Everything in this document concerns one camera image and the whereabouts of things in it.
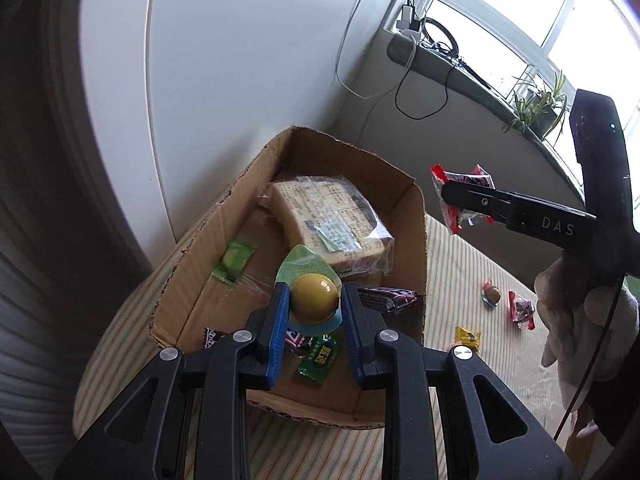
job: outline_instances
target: striped tablecloth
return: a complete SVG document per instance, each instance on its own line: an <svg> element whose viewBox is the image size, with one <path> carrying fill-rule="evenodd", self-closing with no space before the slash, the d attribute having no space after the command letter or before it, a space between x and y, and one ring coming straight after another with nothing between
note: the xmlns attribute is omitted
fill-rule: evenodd
<svg viewBox="0 0 640 480"><path fill-rule="evenodd" d="M480 331L480 356L552 433L562 416L555 367L540 366L546 329L536 319L533 332L508 319L507 291L535 300L535 295L462 238L427 217L428 284L425 346L448 349L456 325ZM80 383L74 407L74 432L80 437L121 389L155 355L148 339L148 319L168 273L189 241L187 237L165 263L122 305L104 333ZM502 291L496 310L480 299L481 284L492 280ZM444 443L434 405L440 477L446 478ZM351 431L316 426L247 407L248 448L253 480L377 479L382 468L384 430ZM191 432L186 478L193 477Z"/></svg>

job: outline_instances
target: potted plant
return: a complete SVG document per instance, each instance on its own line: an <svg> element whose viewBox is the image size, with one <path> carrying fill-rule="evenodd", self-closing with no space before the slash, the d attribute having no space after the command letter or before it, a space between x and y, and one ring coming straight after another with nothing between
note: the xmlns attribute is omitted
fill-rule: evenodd
<svg viewBox="0 0 640 480"><path fill-rule="evenodd" d="M516 118L507 124L503 131L515 128L524 133L529 128L540 140L543 140L558 126L566 111L566 94L562 91L566 77L562 71L556 74L551 91L539 88L531 81L523 79L518 81L527 86L527 92L524 97L518 94L513 96Z"/></svg>

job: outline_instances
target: green plant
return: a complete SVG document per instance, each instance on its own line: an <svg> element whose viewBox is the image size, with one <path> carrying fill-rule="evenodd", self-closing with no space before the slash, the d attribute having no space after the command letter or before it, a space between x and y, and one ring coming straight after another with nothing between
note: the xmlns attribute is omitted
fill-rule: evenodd
<svg viewBox="0 0 640 480"><path fill-rule="evenodd" d="M556 114L556 118L553 123L551 123L547 131L541 134L541 137L544 139L550 131L558 126L558 123L566 111L566 94L562 91L564 83L566 82L566 76L562 71L560 71L559 74L556 74L554 87L551 91L546 90L545 88L539 88L538 85L528 80L521 78L516 78L516 80L526 86L529 89L529 92L526 97L521 97L518 94L513 96L516 118L507 124L502 129L502 132L504 133L510 128L515 128L524 132L534 123L536 117L540 114L546 114L552 111Z"/></svg>

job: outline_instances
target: triangular cutout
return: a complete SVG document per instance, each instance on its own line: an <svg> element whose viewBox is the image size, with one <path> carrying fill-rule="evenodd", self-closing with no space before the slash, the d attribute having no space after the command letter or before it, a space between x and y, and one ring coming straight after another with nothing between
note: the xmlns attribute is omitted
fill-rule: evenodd
<svg viewBox="0 0 640 480"><path fill-rule="evenodd" d="M486 377L476 375L474 385L492 442L500 444L527 433L527 425Z"/></svg>
<svg viewBox="0 0 640 480"><path fill-rule="evenodd" d="M158 378L152 377L129 399L107 427L107 434L132 444L138 444L145 433L151 403L154 400Z"/></svg>

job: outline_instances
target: yellow ball candy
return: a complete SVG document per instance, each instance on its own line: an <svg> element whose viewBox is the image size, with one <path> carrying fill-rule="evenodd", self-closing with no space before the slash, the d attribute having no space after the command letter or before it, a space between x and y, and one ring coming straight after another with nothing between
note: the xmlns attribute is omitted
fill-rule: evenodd
<svg viewBox="0 0 640 480"><path fill-rule="evenodd" d="M329 320L338 308L338 289L322 274L303 274L290 285L290 308L296 319L307 326Z"/></svg>

